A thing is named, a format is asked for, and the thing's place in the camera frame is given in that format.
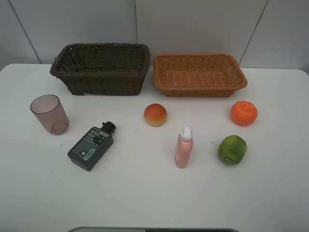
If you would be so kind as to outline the red yellow peach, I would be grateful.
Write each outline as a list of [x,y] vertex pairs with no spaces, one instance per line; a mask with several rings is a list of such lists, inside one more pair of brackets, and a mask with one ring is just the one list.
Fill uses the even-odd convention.
[[167,120],[166,109],[157,103],[150,104],[144,111],[144,119],[149,126],[160,127]]

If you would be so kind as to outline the pink bottle white cap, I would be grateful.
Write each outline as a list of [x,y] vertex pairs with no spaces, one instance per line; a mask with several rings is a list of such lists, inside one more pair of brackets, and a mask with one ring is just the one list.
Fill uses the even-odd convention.
[[189,127],[184,127],[177,142],[174,159],[178,168],[185,168],[188,164],[190,154],[193,148],[193,132]]

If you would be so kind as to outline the green lime fruit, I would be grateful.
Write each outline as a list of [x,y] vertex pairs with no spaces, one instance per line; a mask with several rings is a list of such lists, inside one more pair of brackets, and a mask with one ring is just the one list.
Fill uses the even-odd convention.
[[218,157],[227,165],[237,165],[244,158],[246,151],[246,142],[237,135],[230,135],[218,146]]

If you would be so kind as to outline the orange tangerine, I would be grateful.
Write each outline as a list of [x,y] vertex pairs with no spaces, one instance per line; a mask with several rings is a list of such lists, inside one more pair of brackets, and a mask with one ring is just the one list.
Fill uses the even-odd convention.
[[258,111],[249,101],[238,101],[231,108],[232,120],[240,126],[249,126],[255,122]]

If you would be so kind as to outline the translucent pink plastic cup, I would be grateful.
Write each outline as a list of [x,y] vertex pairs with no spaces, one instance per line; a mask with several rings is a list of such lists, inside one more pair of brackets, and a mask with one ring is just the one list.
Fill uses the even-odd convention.
[[46,94],[37,97],[30,110],[50,134],[60,135],[67,131],[69,119],[58,96]]

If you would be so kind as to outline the orange wicker basket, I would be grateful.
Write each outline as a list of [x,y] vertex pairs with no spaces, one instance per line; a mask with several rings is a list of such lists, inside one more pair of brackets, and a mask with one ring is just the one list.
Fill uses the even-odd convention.
[[236,60],[226,54],[161,54],[154,83],[167,97],[226,98],[247,86]]

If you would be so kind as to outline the dark green flat bottle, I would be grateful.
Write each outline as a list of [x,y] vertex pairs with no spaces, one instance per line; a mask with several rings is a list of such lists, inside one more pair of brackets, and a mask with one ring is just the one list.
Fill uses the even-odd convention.
[[116,126],[103,122],[102,127],[92,127],[68,152],[68,157],[77,166],[91,171],[113,144],[112,133]]

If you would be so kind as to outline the dark brown wicker basket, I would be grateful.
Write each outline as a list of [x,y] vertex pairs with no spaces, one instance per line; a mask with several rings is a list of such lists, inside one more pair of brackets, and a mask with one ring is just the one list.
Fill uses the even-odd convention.
[[73,95],[139,95],[150,67],[148,46],[74,43],[55,58],[50,74]]

